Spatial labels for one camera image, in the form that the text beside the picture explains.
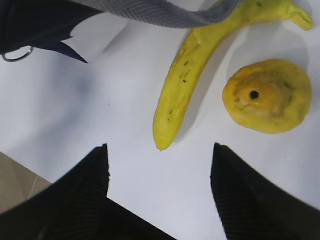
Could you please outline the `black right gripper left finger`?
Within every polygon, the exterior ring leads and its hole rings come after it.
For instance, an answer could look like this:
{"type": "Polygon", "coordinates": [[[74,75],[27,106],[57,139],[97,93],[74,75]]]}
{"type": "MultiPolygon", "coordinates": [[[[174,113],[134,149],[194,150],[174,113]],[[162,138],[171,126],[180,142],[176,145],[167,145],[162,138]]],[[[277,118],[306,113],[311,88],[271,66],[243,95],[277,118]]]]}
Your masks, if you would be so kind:
{"type": "Polygon", "coordinates": [[[0,215],[3,240],[169,240],[171,236],[108,198],[106,144],[31,199],[0,215]]]}

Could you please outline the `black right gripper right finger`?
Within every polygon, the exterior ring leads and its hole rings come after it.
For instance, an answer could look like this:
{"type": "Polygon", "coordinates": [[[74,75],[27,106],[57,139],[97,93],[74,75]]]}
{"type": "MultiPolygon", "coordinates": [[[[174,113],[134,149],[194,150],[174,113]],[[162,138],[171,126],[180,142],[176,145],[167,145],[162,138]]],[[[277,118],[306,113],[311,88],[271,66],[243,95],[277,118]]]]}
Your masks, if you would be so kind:
{"type": "Polygon", "coordinates": [[[215,143],[210,186],[228,240],[318,240],[320,211],[215,143]]]}

